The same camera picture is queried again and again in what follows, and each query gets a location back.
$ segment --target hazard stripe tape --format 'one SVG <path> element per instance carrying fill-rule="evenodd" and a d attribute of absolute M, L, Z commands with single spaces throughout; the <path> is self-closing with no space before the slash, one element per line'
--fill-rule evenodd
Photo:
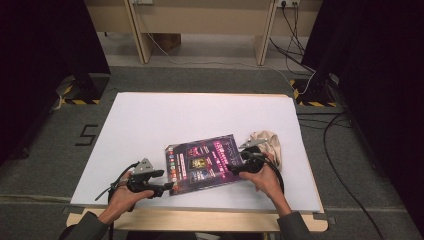
<path fill-rule="evenodd" d="M 296 101 L 296 102 L 297 104 L 301 106 L 336 107 L 336 104 L 332 102 L 305 102 L 305 101 Z"/>
<path fill-rule="evenodd" d="M 79 100 L 79 99 L 63 99 L 62 104 L 88 105 L 99 104 L 100 100 Z"/>
<path fill-rule="evenodd" d="M 295 80 L 290 80 L 290 85 L 293 87 L 296 83 Z M 293 95 L 296 103 L 301 106 L 314 106 L 314 107 L 336 107 L 334 102 L 305 102 L 302 101 L 302 96 L 299 94 L 297 88 L 293 87 Z"/>

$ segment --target magazine cover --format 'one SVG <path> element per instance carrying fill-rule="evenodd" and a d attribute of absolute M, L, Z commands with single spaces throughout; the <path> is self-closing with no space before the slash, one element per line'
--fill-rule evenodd
<path fill-rule="evenodd" d="M 242 180 L 226 164 L 241 164 L 233 135 L 174 144 L 166 148 L 170 195 L 203 190 Z"/>

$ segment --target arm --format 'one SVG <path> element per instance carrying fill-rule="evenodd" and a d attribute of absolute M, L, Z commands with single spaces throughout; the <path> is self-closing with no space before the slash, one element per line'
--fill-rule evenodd
<path fill-rule="evenodd" d="M 264 154 L 271 161 L 274 160 L 272 154 Z M 292 212 L 284 193 L 281 191 L 278 178 L 268 166 L 268 163 L 264 164 L 258 173 L 241 172 L 239 175 L 244 179 L 252 181 L 256 186 L 256 191 L 261 190 L 271 199 L 280 217 L 277 222 L 285 240 L 306 240 L 312 238 L 302 216 L 298 212 Z"/>
<path fill-rule="evenodd" d="M 122 179 L 128 179 L 129 175 L 130 172 L 127 172 Z M 152 190 L 133 193 L 127 188 L 126 182 L 123 182 L 122 186 L 116 189 L 109 205 L 99 217 L 91 212 L 86 213 L 76 226 L 67 228 L 62 233 L 60 239 L 102 239 L 112 222 L 118 220 L 135 203 L 153 194 L 154 192 Z"/>

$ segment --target sleeve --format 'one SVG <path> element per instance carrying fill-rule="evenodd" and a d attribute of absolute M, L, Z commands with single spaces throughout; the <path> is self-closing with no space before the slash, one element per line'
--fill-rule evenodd
<path fill-rule="evenodd" d="M 60 240 L 101 240 L 109 226 L 100 222 L 92 212 L 87 212 L 77 225 L 65 229 Z"/>
<path fill-rule="evenodd" d="M 277 219 L 283 240 L 309 240 L 312 235 L 299 212 L 292 212 Z"/>

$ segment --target crumpled cloth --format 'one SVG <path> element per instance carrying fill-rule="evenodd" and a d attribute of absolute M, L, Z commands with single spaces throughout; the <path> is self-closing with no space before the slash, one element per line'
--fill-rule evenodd
<path fill-rule="evenodd" d="M 270 131 L 263 130 L 259 132 L 253 132 L 250 135 L 250 138 L 252 140 L 255 140 L 255 139 L 268 140 L 264 143 L 258 144 L 257 146 L 262 152 L 269 152 L 272 155 L 274 155 L 275 166 L 278 168 L 278 170 L 281 171 L 282 169 L 281 145 L 280 145 L 280 140 L 278 140 L 277 134 Z"/>

